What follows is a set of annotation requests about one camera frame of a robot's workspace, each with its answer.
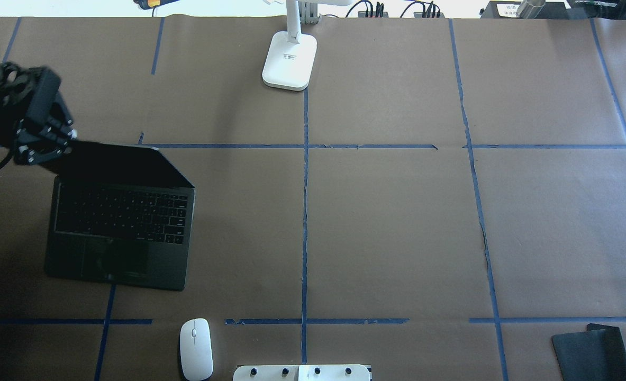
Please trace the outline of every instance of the laptop trackpad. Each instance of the laptop trackpad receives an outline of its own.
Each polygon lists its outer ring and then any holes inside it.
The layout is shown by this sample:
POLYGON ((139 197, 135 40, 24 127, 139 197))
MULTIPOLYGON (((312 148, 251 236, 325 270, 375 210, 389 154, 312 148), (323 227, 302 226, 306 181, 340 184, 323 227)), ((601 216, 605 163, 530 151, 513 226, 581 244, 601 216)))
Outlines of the laptop trackpad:
POLYGON ((85 244, 83 277, 118 280, 145 279, 148 243, 91 237, 85 244))

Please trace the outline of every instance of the power strip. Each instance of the power strip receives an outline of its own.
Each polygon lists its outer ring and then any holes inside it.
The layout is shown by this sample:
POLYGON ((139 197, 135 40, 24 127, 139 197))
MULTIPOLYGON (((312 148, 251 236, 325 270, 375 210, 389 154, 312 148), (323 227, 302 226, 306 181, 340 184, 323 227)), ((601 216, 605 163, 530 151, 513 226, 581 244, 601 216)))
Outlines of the power strip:
POLYGON ((360 364, 241 366, 233 381, 371 381, 370 369, 360 364))
MULTIPOLYGON (((357 17, 359 17, 359 19, 366 19, 368 14, 369 15, 373 15, 373 14, 370 14, 370 12, 367 12, 367 11, 359 11, 359 12, 357 12, 357 17)), ((373 18, 374 19, 382 19, 382 18, 383 19, 387 19, 388 18, 388 12, 383 12, 383 16, 381 16, 381 17, 373 17, 373 18)))
POLYGON ((440 12, 439 17, 423 17, 423 12, 414 12, 414 19, 445 19, 445 17, 442 12, 440 12))

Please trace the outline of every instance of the white background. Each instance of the white background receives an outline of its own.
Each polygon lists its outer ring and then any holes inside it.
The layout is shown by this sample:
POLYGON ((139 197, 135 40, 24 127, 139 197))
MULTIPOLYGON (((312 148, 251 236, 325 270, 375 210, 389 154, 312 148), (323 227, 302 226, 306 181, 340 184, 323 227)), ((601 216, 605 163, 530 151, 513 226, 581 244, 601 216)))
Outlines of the white background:
MULTIPOLYGON (((488 0, 436 0, 442 12, 450 19, 477 19, 480 8, 487 6, 488 0)), ((390 17, 399 17, 410 2, 405 0, 385 0, 385 11, 390 17)), ((334 14, 344 17, 349 6, 318 5, 320 14, 334 14)), ((358 5, 353 10, 357 17, 358 5)), ((414 5, 405 14, 421 9, 414 5)), ((198 16, 270 16, 284 15, 285 6, 279 3, 267 5, 262 0, 179 0, 156 10, 156 15, 187 14, 198 16)), ((0 0, 0 16, 41 16, 41 17, 150 17, 151 11, 143 11, 133 0, 0 0)))

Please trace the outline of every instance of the label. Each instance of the label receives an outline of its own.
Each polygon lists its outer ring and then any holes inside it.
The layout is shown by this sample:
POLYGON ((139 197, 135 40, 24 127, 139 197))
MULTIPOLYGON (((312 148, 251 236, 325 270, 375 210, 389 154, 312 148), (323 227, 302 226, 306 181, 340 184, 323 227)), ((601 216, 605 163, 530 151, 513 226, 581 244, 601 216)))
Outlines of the label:
POLYGON ((515 17, 518 18, 518 6, 515 4, 497 4, 498 15, 501 17, 515 17))

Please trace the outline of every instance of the laptop screen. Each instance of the laptop screen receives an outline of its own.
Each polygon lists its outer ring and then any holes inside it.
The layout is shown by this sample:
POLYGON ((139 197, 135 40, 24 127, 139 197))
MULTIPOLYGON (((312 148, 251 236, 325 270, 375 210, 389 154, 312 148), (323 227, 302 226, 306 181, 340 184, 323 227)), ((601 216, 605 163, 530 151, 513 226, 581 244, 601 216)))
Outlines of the laptop screen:
POLYGON ((97 183, 193 188, 153 147, 72 140, 69 151, 42 166, 64 178, 97 183))

